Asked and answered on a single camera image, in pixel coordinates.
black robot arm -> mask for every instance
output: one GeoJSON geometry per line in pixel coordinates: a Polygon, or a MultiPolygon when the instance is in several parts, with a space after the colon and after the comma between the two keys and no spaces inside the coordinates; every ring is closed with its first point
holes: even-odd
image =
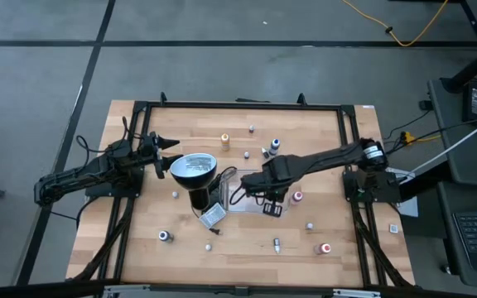
{"type": "Polygon", "coordinates": [[[168,171],[171,163],[182,155],[162,157],[159,149],[167,149],[180,143],[167,140],[151,132],[143,135],[141,145],[135,151],[127,140],[119,140],[109,145],[106,152],[92,159],[87,165],[41,177],[34,185],[34,201],[44,207],[58,201],[70,192],[91,186],[110,183],[129,184],[132,168],[153,164],[158,178],[163,179],[163,171],[168,171]]]}
{"type": "Polygon", "coordinates": [[[356,165],[363,172],[359,184],[364,188],[371,185],[369,180],[373,179],[374,172],[388,167],[388,160],[379,142],[360,139],[347,146],[308,156],[276,156],[263,164],[262,172],[244,175],[241,186],[246,195],[262,193],[268,200],[282,202],[288,187],[304,175],[347,165],[356,165]]]}

wooden table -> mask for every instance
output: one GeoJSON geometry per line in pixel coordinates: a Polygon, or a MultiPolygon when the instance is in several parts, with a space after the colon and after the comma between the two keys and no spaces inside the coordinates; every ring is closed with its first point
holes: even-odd
{"type": "MultiPolygon", "coordinates": [[[[121,118],[126,116],[129,121],[133,103],[112,102],[102,148],[123,134],[121,118]]],[[[355,106],[355,110],[360,135],[380,140],[374,107],[355,106]]],[[[346,129],[351,136],[348,120],[346,129]]],[[[302,156],[340,146],[336,113],[329,111],[153,108],[149,131],[181,141],[180,145],[164,151],[164,156],[209,153],[217,157],[218,172],[228,166],[260,169],[264,161],[260,147],[268,146],[273,138],[281,140],[279,154],[302,156]],[[250,125],[256,127],[253,134],[248,132],[250,125]],[[220,149],[219,138],[224,132],[231,136],[229,151],[220,149]],[[248,160],[243,158],[245,151],[250,153],[248,160]]],[[[216,228],[222,231],[217,236],[192,214],[186,190],[170,173],[164,180],[158,180],[153,166],[147,166],[142,193],[135,204],[122,281],[362,286],[354,224],[342,187],[342,170],[343,167],[318,172],[296,182],[304,199],[279,219],[260,214],[228,214],[217,223],[216,228]],[[173,191],[180,194],[179,199],[173,199],[173,191]],[[310,232],[305,230],[308,222],[314,224],[310,232]],[[157,235],[161,230],[173,233],[174,243],[159,241],[157,235]],[[274,251],[274,238],[281,240],[280,255],[274,251]],[[313,246],[324,242],[331,245],[331,253],[316,256],[313,246]],[[205,251],[208,243],[213,247],[211,252],[205,251]]],[[[98,199],[83,212],[68,277],[81,272],[103,244],[112,202],[112,198],[98,199]]],[[[402,276],[413,283],[398,214],[386,204],[373,206],[382,249],[402,276]],[[399,233],[390,233],[389,224],[396,224],[399,233]]],[[[116,251],[114,247],[107,276],[113,275],[116,251]]],[[[372,281],[376,283],[373,254],[369,248],[367,252],[372,281]]]]}

